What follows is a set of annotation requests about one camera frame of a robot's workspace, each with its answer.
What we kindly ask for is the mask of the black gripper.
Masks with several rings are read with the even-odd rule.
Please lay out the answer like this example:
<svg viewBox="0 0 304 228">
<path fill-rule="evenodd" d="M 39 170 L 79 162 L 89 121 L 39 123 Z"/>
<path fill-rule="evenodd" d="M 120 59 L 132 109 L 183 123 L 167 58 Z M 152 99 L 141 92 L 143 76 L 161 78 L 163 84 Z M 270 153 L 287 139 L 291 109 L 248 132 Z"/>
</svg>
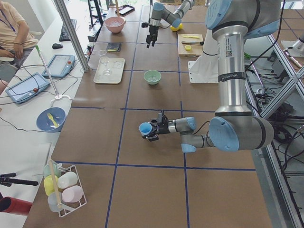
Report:
<svg viewBox="0 0 304 228">
<path fill-rule="evenodd" d="M 149 123 L 152 125 L 152 131 L 149 135 L 142 136 L 148 141 L 156 141 L 159 139 L 160 134 L 169 133 L 169 119 L 164 113 L 158 113 L 156 119 L 151 119 Z"/>
<path fill-rule="evenodd" d="M 150 47 L 150 44 L 154 47 L 155 42 L 157 41 L 157 37 L 158 37 L 159 26 L 143 22 L 141 24 L 141 27 L 149 28 L 149 34 L 146 37 L 147 48 Z"/>
</svg>

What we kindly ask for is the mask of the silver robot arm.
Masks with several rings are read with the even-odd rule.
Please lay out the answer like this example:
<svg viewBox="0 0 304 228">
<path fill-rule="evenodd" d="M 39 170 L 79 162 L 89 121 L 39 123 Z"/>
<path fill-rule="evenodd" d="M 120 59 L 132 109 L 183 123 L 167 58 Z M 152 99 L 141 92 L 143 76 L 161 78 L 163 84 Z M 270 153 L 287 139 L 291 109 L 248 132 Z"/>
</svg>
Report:
<svg viewBox="0 0 304 228">
<path fill-rule="evenodd" d="M 158 30 L 161 25 L 161 20 L 165 20 L 174 28 L 178 28 L 181 24 L 181 19 L 195 5 L 195 0 L 184 0 L 182 4 L 172 13 L 161 3 L 154 3 L 149 12 L 149 20 L 142 23 L 142 28 L 149 28 L 149 34 L 146 37 L 147 48 L 150 44 L 154 47 L 158 38 Z"/>
<path fill-rule="evenodd" d="M 216 147 L 227 152 L 263 148 L 274 137 L 272 125 L 254 117 L 246 105 L 244 42 L 270 35 L 280 24 L 279 0 L 214 0 L 205 24 L 217 44 L 220 106 L 205 135 L 196 135 L 193 117 L 169 120 L 160 112 L 156 119 L 142 123 L 143 138 L 156 141 L 161 134 L 178 132 L 184 153 Z"/>
</svg>

